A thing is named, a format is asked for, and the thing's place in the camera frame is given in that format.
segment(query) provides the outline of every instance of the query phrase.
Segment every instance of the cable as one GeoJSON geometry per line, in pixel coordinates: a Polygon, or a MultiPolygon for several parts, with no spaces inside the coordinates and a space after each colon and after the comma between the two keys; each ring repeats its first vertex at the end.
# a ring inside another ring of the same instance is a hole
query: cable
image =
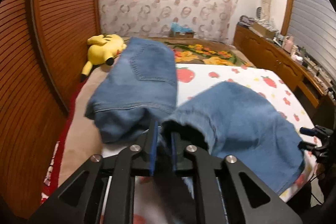
{"type": "Polygon", "coordinates": [[[317,201],[318,203],[320,203],[321,205],[323,205],[323,204],[316,198],[316,196],[314,196],[313,193],[311,193],[311,195],[316,199],[316,201],[317,201]]]}

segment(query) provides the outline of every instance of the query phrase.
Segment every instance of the red fabric edge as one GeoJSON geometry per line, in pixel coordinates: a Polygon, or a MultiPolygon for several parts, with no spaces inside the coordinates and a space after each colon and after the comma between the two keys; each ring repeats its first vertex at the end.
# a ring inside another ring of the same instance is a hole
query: red fabric edge
{"type": "Polygon", "coordinates": [[[74,118],[76,98],[78,97],[78,94],[82,90],[86,81],[87,81],[87,79],[85,79],[85,81],[78,84],[76,91],[73,93],[73,95],[70,98],[69,115],[68,115],[67,121],[65,123],[65,126],[62,130],[62,133],[61,133],[61,135],[59,136],[59,139],[58,139],[58,148],[57,148],[57,151],[55,153],[53,170],[52,170],[51,175],[50,175],[50,185],[47,186],[47,185],[43,184],[42,192],[44,194],[46,194],[47,196],[50,196],[58,188],[58,178],[59,178],[59,172],[60,172],[61,163],[62,163],[62,159],[63,159],[65,141],[67,139],[68,131],[69,131],[69,128],[71,126],[72,120],[74,118]]]}

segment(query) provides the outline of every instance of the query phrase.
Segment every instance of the gray blind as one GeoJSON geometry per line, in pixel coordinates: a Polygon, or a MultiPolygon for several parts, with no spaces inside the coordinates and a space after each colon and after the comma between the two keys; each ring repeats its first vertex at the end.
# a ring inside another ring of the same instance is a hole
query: gray blind
{"type": "Polygon", "coordinates": [[[287,35],[336,79],[336,13],[329,0],[294,0],[287,35]]]}

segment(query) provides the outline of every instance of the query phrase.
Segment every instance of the yellow plush toy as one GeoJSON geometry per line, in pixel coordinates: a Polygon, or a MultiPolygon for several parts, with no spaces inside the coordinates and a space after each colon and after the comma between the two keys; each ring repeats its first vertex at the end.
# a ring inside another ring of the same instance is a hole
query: yellow plush toy
{"type": "Polygon", "coordinates": [[[89,38],[87,43],[91,46],[87,52],[88,61],[82,70],[83,76],[90,74],[93,65],[106,63],[111,66],[114,58],[126,48],[123,39],[116,34],[109,34],[105,37],[103,34],[96,35],[89,38]]]}

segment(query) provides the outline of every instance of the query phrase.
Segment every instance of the wooden desk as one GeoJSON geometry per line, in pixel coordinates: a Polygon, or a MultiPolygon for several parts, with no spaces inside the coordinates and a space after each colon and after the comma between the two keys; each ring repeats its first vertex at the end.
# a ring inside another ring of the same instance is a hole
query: wooden desk
{"type": "Polygon", "coordinates": [[[326,92],[303,66],[291,59],[288,52],[239,25],[234,46],[257,68],[274,71],[292,90],[308,115],[314,117],[321,100],[327,96],[326,92]]]}

